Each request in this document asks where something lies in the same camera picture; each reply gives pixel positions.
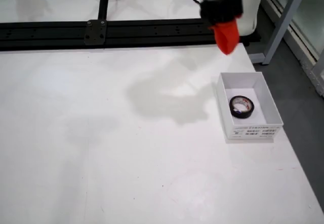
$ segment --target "white box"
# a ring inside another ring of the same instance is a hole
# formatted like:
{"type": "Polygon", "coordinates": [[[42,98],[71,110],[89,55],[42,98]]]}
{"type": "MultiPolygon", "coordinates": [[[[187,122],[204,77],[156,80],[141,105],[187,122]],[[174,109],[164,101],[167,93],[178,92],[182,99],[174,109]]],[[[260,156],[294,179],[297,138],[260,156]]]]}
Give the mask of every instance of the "white box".
{"type": "Polygon", "coordinates": [[[272,139],[284,125],[261,72],[221,73],[216,94],[228,139],[272,139]],[[247,119],[231,115],[229,101],[245,96],[254,104],[247,119]]]}

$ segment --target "black tape roll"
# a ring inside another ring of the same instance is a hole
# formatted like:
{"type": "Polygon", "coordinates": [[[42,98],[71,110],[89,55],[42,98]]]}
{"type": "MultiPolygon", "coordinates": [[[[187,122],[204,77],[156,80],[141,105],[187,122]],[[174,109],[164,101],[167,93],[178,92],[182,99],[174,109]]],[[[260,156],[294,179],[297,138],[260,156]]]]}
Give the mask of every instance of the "black tape roll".
{"type": "Polygon", "coordinates": [[[238,118],[238,119],[247,119],[249,116],[251,116],[253,110],[254,110],[254,104],[253,102],[248,99],[245,96],[234,96],[229,101],[229,109],[231,111],[231,114],[238,118]],[[242,104],[246,107],[247,110],[239,110],[235,108],[236,104],[242,104]]]}

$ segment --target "metal frame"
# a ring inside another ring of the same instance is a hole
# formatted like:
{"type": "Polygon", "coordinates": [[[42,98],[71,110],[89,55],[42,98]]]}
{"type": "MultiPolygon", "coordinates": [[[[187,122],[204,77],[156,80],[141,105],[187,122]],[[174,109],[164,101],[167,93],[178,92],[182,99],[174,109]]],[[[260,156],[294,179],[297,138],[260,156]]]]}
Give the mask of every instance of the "metal frame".
{"type": "Polygon", "coordinates": [[[250,55],[251,61],[253,63],[262,63],[263,65],[267,65],[270,63],[301,1],[302,0],[288,0],[280,19],[276,23],[276,28],[264,52],[258,54],[257,59],[254,59],[256,55],[250,55]]]}
{"type": "MultiPolygon", "coordinates": [[[[106,21],[108,0],[100,0],[98,20],[0,24],[0,51],[93,49],[215,44],[202,19],[106,21]]],[[[246,46],[257,32],[240,37],[246,46]]]]}

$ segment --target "white table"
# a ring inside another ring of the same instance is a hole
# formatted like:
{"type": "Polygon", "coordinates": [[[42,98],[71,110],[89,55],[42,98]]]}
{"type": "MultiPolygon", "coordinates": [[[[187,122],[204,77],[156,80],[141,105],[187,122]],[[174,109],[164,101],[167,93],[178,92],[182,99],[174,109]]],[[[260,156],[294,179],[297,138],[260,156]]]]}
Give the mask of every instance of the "white table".
{"type": "Polygon", "coordinates": [[[323,223],[283,130],[227,142],[239,45],[0,55],[1,223],[323,223]]]}

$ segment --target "gray floor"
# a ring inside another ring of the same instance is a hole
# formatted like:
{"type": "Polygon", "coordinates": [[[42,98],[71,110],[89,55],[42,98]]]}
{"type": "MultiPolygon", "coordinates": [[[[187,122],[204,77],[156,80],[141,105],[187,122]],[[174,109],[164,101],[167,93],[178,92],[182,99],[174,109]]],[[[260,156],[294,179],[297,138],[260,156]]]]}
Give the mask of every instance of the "gray floor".
{"type": "MultiPolygon", "coordinates": [[[[274,29],[262,9],[257,29],[264,41],[274,29]]],[[[263,72],[286,134],[324,210],[324,99],[316,93],[284,41],[269,65],[255,65],[255,69],[263,72]]]]}

